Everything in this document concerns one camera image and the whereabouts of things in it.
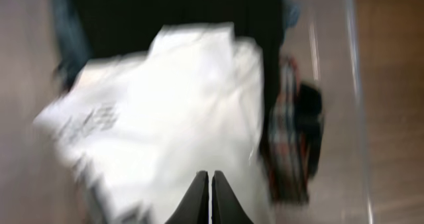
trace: brown floor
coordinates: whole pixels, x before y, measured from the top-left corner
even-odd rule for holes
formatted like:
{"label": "brown floor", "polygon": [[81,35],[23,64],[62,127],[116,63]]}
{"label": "brown floor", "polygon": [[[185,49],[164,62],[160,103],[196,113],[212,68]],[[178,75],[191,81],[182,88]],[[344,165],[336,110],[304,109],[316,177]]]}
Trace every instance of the brown floor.
{"label": "brown floor", "polygon": [[356,0],[376,223],[424,223],[424,0]]}
{"label": "brown floor", "polygon": [[[356,0],[375,223],[424,223],[424,0]],[[54,97],[48,0],[0,0],[0,223],[79,223],[30,122]]]}

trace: white package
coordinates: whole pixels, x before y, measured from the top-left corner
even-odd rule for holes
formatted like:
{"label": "white package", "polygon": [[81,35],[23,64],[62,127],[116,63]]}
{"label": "white package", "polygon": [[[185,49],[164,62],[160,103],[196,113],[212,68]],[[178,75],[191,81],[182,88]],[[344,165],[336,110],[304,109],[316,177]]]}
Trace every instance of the white package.
{"label": "white package", "polygon": [[145,61],[73,90],[34,121],[55,134],[65,165],[99,182],[112,221],[135,206],[165,223],[197,171],[220,170],[254,223],[274,222],[257,159],[260,49],[235,42],[231,27],[197,31],[160,31]]}

